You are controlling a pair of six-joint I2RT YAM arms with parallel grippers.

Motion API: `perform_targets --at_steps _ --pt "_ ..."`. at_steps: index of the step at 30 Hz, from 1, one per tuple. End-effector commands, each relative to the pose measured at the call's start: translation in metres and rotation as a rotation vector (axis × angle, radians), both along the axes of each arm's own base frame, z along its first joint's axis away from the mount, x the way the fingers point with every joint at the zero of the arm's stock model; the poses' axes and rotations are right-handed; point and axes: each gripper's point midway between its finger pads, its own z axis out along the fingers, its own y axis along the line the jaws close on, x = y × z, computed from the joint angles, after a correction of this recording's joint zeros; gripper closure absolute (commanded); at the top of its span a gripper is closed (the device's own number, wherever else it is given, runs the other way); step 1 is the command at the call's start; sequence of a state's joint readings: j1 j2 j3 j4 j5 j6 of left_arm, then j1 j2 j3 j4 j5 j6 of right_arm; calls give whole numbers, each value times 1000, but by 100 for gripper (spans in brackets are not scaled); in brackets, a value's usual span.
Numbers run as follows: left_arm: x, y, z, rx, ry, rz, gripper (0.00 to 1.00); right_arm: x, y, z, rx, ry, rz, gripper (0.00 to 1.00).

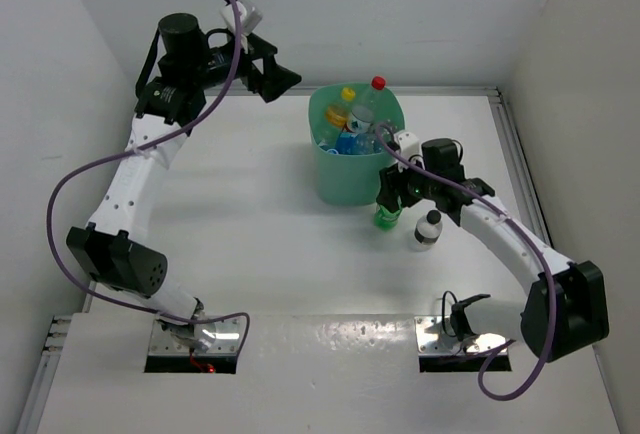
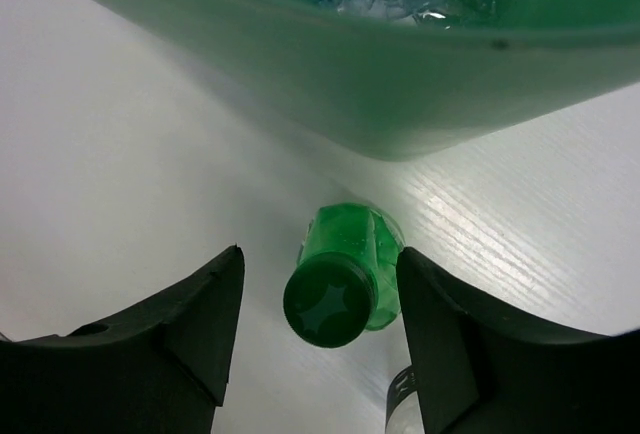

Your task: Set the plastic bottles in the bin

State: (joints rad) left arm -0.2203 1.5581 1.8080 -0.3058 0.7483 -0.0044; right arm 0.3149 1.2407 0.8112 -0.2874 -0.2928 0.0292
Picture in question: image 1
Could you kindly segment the green plastic bottle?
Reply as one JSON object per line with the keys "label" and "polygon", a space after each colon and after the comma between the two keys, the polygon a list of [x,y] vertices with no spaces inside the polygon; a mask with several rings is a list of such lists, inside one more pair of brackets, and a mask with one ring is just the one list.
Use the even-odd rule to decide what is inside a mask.
{"label": "green plastic bottle", "polygon": [[378,204],[373,218],[374,225],[383,231],[389,231],[398,224],[401,213],[402,208],[392,211]]}

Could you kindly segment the black label clear bottle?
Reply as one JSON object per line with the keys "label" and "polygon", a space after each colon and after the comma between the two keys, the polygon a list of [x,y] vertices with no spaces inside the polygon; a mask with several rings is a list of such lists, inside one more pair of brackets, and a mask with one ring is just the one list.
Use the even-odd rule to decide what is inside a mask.
{"label": "black label clear bottle", "polygon": [[401,123],[397,119],[385,118],[375,122],[370,132],[372,134],[376,134],[378,130],[382,132],[383,135],[387,134],[395,134],[402,129]]}

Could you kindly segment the black cap small bottle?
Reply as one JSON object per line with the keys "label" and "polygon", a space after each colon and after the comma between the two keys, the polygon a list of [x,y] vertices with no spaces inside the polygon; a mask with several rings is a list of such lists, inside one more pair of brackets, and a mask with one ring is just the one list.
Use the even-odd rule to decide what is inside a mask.
{"label": "black cap small bottle", "polygon": [[416,247],[421,250],[432,248],[439,240],[443,230],[442,215],[432,209],[424,216],[420,217],[414,228],[414,239]]}

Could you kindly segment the yellow cap orange label bottle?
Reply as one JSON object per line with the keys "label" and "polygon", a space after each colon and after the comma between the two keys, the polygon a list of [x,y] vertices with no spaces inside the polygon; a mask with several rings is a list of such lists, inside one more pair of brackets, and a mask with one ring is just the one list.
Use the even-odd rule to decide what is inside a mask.
{"label": "yellow cap orange label bottle", "polygon": [[335,146],[347,122],[355,97],[356,93],[351,87],[344,87],[340,95],[328,105],[318,123],[318,144],[325,141],[332,147]]}

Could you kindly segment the red cap red label bottle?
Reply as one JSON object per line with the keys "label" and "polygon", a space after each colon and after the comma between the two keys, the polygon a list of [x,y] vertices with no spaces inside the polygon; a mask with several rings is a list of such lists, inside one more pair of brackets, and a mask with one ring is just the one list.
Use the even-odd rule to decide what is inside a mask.
{"label": "red cap red label bottle", "polygon": [[386,80],[381,76],[375,76],[356,97],[345,125],[347,132],[358,135],[369,130],[374,123],[381,93],[385,87]]}

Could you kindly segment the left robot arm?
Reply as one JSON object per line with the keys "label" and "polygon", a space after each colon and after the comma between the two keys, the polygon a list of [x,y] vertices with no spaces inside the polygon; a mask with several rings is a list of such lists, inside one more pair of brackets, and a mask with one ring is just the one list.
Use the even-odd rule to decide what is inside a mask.
{"label": "left robot arm", "polygon": [[136,82],[127,149],[97,210],[84,228],[70,229],[66,245],[83,271],[107,288],[136,298],[165,326],[191,329],[203,306],[168,276],[165,255],[145,246],[153,205],[177,153],[214,86],[240,80],[264,102],[301,80],[278,65],[277,49],[254,34],[262,16],[242,6],[224,10],[227,41],[210,46],[198,19],[187,13],[162,18]]}

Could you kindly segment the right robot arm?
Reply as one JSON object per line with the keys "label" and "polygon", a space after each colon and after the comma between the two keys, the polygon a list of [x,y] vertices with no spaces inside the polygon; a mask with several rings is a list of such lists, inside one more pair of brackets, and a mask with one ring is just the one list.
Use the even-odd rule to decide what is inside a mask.
{"label": "right robot arm", "polygon": [[448,216],[494,254],[526,295],[523,302],[498,301],[488,294],[455,301],[443,324],[449,336],[463,342],[484,333],[498,334],[525,343],[547,362],[608,336],[601,270],[554,250],[508,214],[493,188],[466,176],[456,141],[420,142],[402,130],[385,149],[395,162],[379,172],[380,211],[396,215],[422,200],[433,202],[435,210],[427,220]]}

